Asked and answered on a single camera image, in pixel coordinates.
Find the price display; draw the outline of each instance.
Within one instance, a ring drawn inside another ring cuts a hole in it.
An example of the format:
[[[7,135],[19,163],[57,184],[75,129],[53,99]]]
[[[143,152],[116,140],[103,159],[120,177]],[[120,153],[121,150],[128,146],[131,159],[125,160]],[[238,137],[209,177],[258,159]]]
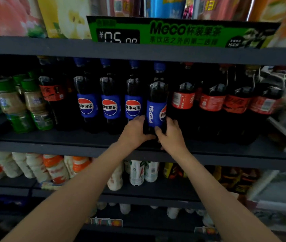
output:
[[[97,41],[104,43],[140,43],[139,30],[96,29]]]

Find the forearm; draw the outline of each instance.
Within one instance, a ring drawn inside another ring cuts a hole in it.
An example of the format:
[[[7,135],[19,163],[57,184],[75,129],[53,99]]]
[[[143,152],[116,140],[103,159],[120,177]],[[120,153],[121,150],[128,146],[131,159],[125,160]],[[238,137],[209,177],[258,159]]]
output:
[[[2,241],[73,241],[108,179],[132,150],[120,142],[44,200]]]
[[[229,242],[280,241],[235,199],[188,151],[175,160],[189,177],[222,239]]]

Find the pepsi logo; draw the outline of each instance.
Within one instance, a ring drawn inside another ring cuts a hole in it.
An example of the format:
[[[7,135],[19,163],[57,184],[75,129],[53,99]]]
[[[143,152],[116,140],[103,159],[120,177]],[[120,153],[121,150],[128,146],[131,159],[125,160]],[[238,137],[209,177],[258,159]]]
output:
[[[164,106],[164,108],[160,112],[160,120],[161,121],[165,121],[166,112],[167,112],[167,106]]]
[[[117,112],[117,103],[110,99],[103,100],[103,110],[104,113],[108,116],[115,115]]]
[[[81,113],[83,114],[90,114],[94,110],[94,104],[89,99],[79,98],[78,104],[79,104]]]
[[[139,101],[130,99],[126,101],[125,109],[129,116],[137,116],[141,111],[141,104]]]

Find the blue bottle cap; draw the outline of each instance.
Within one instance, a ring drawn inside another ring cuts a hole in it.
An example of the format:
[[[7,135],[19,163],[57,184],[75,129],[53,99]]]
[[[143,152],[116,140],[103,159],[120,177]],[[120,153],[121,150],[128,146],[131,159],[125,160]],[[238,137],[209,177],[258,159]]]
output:
[[[74,58],[74,62],[76,65],[85,65],[86,58]]]
[[[154,62],[154,70],[165,71],[165,63]]]
[[[129,64],[131,65],[132,68],[138,68],[139,61],[138,60],[130,60]]]
[[[110,65],[110,59],[100,59],[102,65]]]

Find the green price sign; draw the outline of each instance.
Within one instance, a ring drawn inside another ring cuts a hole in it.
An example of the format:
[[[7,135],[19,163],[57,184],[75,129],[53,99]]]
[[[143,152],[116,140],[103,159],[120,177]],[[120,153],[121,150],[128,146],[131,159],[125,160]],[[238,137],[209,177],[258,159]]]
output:
[[[93,41],[263,48],[279,23],[87,16]]]

